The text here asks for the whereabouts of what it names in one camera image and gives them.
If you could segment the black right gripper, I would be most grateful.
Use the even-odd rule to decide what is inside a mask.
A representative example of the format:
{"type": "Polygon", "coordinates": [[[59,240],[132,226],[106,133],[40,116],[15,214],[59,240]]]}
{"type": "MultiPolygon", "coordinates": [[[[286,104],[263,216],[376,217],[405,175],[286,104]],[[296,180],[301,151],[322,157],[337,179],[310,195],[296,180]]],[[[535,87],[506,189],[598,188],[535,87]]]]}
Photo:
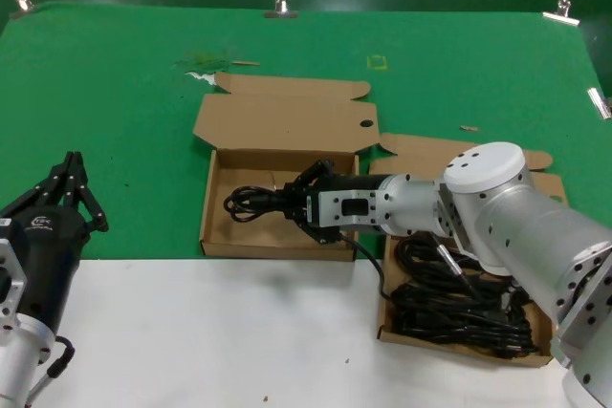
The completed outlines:
{"type": "Polygon", "coordinates": [[[334,162],[319,160],[285,184],[285,216],[321,245],[340,241],[336,226],[376,225],[382,176],[334,174],[334,162]]]}

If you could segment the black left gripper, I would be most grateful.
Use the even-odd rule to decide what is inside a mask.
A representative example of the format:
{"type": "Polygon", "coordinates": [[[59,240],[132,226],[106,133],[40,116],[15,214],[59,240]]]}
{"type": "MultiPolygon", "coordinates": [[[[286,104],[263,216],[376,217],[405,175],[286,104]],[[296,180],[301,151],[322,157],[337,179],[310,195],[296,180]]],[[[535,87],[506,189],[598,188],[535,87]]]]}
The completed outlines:
{"type": "Polygon", "coordinates": [[[1,214],[17,215],[1,226],[1,237],[11,243],[26,276],[16,312],[56,333],[90,239],[87,232],[108,231],[106,214],[88,187],[82,154],[68,152],[45,179],[2,208],[1,214]],[[62,207],[52,206],[61,197],[62,207]],[[91,217],[86,223],[77,212],[81,204],[91,217]]]}

